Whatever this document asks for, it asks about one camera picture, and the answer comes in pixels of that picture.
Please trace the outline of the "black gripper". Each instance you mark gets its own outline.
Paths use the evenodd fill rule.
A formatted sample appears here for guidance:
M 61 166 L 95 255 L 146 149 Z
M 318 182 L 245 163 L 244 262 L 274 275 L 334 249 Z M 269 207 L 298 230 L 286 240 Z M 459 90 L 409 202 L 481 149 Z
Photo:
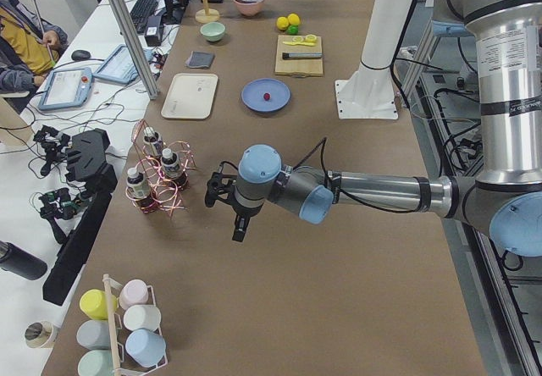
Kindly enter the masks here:
M 254 216 L 254 209 L 246 207 L 235 198 L 237 176 L 213 172 L 207 182 L 207 190 L 204 197 L 206 207 L 213 207 L 216 201 L 227 204 L 235 213 L 235 227 L 232 240 L 242 242 L 245 238 L 250 218 Z

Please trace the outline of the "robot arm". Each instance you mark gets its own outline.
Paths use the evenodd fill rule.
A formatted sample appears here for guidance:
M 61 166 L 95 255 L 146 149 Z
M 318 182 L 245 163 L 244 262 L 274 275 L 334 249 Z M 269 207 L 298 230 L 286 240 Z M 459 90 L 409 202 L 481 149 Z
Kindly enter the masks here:
M 289 166 L 270 146 L 248 147 L 236 174 L 214 172 L 205 203 L 231 206 L 233 238 L 272 202 L 307 222 L 359 203 L 385 212 L 432 212 L 487 235 L 518 256 L 541 253 L 541 0 L 434 0 L 434 22 L 476 40 L 484 165 L 474 177 L 394 177 Z

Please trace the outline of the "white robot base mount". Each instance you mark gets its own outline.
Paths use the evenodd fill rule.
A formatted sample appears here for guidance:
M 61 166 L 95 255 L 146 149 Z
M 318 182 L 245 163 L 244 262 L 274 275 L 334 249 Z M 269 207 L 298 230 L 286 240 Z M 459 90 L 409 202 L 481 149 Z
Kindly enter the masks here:
M 340 119 L 398 118 L 392 63 L 415 1 L 375 0 L 359 67 L 350 79 L 335 82 Z

